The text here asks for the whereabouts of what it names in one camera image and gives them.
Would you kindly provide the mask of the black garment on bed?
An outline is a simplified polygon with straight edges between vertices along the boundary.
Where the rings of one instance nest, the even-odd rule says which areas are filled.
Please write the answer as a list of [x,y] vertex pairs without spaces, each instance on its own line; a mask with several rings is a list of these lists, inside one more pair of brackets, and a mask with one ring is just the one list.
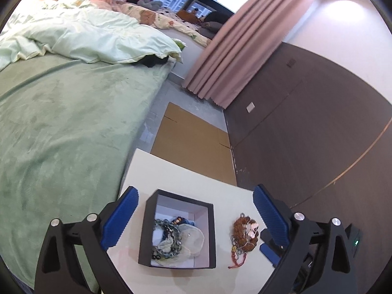
[[167,56],[165,58],[161,59],[161,58],[157,57],[155,54],[153,54],[153,55],[144,56],[139,61],[133,63],[133,65],[144,65],[148,68],[152,68],[155,65],[164,65],[167,63],[167,61],[168,61]]

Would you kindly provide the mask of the pink right curtain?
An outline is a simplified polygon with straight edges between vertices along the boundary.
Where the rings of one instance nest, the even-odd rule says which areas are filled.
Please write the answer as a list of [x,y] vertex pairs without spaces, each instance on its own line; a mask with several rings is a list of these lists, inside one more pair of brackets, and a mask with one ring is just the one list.
[[183,87],[227,108],[317,0],[248,0],[202,52]]

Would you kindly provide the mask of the dark wood wardrobe panel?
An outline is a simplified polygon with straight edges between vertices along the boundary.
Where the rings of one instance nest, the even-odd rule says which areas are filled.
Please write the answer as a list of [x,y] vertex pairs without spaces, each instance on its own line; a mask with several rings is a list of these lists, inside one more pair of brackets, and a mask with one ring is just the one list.
[[311,220],[362,231],[355,268],[366,292],[391,258],[391,104],[340,65],[282,43],[225,118],[240,187],[263,184]]

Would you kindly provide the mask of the silver chain jewelry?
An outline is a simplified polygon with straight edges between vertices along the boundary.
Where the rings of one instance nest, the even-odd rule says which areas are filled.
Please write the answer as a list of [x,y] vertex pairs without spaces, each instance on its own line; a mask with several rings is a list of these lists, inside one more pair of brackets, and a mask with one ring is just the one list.
[[237,254],[238,256],[244,254],[243,246],[239,244],[239,241],[234,235],[231,235],[231,243],[232,243],[232,248],[231,248],[232,253]]

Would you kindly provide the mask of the pale green duvet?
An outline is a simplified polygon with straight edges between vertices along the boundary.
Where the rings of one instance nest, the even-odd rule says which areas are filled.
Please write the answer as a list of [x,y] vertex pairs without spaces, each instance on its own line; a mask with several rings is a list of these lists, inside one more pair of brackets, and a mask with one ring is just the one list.
[[86,63],[131,64],[147,56],[182,61],[177,40],[91,0],[17,6],[1,31],[1,68],[48,52]]

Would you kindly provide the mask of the flattened brown cardboard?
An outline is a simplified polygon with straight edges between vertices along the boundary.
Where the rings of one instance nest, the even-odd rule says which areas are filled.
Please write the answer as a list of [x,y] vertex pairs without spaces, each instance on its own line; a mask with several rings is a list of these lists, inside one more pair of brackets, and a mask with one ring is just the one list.
[[236,185],[227,132],[171,102],[151,154],[206,177]]

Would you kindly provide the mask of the translucent white pouch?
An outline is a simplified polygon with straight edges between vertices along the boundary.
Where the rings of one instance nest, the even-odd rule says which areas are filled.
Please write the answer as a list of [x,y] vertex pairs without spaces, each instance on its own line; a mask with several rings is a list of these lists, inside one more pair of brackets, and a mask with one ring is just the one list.
[[158,245],[152,246],[151,258],[169,266],[197,257],[205,242],[204,233],[191,224],[156,221],[154,228],[163,232]]

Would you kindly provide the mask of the green tissue pack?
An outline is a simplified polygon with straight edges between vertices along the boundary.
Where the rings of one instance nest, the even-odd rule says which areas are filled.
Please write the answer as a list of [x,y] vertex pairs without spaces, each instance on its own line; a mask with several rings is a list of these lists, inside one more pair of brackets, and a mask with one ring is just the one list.
[[172,38],[172,40],[176,43],[176,45],[180,48],[181,51],[183,51],[184,48],[187,46],[182,40],[179,40],[178,38]]

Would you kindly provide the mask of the brown plush toy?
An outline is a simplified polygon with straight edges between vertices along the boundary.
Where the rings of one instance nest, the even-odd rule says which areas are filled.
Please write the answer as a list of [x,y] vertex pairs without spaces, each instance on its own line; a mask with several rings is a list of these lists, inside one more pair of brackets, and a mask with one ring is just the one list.
[[199,25],[202,24],[202,20],[200,18],[197,17],[197,15],[195,15],[194,13],[190,13],[187,12],[185,10],[180,10],[176,13],[176,15],[183,21],[191,23],[191,24],[195,24],[195,25]]

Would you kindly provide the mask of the white wall socket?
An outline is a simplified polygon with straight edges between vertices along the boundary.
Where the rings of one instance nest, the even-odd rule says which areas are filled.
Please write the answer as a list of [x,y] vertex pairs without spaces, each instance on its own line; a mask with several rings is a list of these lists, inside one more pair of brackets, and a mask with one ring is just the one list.
[[250,102],[250,104],[248,104],[248,106],[246,107],[246,110],[248,113],[250,113],[251,111],[253,111],[253,109],[255,109],[255,105],[253,102]]

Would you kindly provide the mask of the green sheet bed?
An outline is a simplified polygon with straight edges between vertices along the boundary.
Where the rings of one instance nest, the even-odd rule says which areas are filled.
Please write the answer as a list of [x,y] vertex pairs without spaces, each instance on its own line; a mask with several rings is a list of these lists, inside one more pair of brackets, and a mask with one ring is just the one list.
[[77,222],[117,199],[130,152],[173,61],[87,64],[59,55],[1,72],[1,257],[35,283],[53,218]]

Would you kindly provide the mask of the floral window seat cushion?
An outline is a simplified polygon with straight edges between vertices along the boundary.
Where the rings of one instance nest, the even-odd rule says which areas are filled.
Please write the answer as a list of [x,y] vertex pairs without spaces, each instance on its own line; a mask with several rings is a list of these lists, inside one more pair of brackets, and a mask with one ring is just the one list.
[[115,1],[112,4],[114,11],[121,12],[137,19],[140,24],[149,25],[156,29],[179,31],[190,37],[195,43],[207,47],[211,39],[198,32],[196,24],[182,21],[176,14],[168,11],[152,11],[145,7],[125,1]]

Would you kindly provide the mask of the grey clothes pile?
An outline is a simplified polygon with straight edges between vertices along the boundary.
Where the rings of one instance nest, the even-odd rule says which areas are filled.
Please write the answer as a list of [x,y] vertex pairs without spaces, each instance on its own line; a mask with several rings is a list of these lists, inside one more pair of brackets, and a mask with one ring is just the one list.
[[162,7],[163,3],[161,1],[154,0],[139,0],[137,5],[151,11],[158,11]]

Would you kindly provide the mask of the black open gift box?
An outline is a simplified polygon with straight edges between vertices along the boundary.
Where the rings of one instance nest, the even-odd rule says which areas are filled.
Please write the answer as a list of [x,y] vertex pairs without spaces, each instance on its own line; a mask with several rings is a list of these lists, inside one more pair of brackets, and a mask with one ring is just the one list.
[[165,190],[146,201],[138,263],[151,268],[216,268],[214,206]]

